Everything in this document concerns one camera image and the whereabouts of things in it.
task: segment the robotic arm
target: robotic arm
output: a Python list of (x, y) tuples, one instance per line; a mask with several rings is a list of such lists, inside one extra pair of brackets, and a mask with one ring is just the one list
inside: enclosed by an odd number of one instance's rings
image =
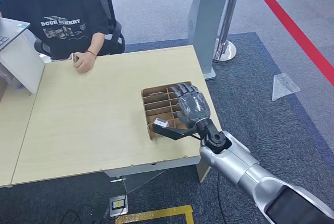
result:
[(180, 91), (171, 88), (182, 109), (177, 116), (188, 129), (170, 128), (167, 122), (158, 118), (153, 124), (154, 132), (174, 140), (185, 136), (200, 139), (202, 159), (243, 189), (270, 223), (334, 223), (334, 211), (320, 199), (262, 168), (231, 134), (218, 131), (210, 119), (210, 108), (204, 96), (196, 87), (177, 85)]

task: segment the person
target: person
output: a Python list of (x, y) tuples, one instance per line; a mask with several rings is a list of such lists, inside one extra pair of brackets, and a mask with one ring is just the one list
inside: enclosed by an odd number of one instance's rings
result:
[(108, 18), (100, 0), (0, 0), (0, 15), (30, 23), (29, 30), (50, 47), (53, 60), (69, 59), (80, 73), (108, 54)]

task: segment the laptop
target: laptop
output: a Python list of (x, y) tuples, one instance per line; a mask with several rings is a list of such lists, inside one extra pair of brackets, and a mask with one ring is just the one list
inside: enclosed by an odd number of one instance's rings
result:
[(0, 18), (0, 51), (16, 39), (29, 25), (26, 22)]

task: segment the red bracelet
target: red bracelet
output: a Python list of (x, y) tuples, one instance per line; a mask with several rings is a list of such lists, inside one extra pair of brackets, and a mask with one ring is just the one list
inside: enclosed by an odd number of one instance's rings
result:
[(97, 55), (96, 55), (95, 53), (92, 52), (92, 51), (86, 50), (86, 51), (84, 51), (84, 52), (85, 52), (85, 53), (91, 53), (91, 54), (93, 54), (93, 56), (95, 56), (95, 59), (97, 58)]

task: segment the gray carpet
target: gray carpet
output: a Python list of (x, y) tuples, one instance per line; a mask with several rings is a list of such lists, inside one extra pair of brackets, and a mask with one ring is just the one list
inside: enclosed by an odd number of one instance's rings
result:
[[(229, 36), (237, 56), (214, 64), (207, 82), (222, 128), (250, 149), (262, 166), (301, 185), (334, 208), (334, 158), (296, 95), (272, 102), (273, 75), (280, 71), (255, 33)], [(186, 44), (186, 40), (129, 45), (128, 51)], [(129, 195), (130, 213), (190, 204), (195, 223), (222, 223), (216, 196), (217, 173), (199, 184), (195, 166), (167, 170)], [(224, 178), (220, 194), (228, 223), (265, 223), (254, 204)], [(121, 193), (103, 173), (0, 188), (0, 223), (59, 223), (67, 209), (87, 219), (92, 210)], [(113, 223), (109, 218), (103, 223)], [(73, 223), (69, 216), (64, 223)], [(140, 223), (185, 223), (182, 216)]]

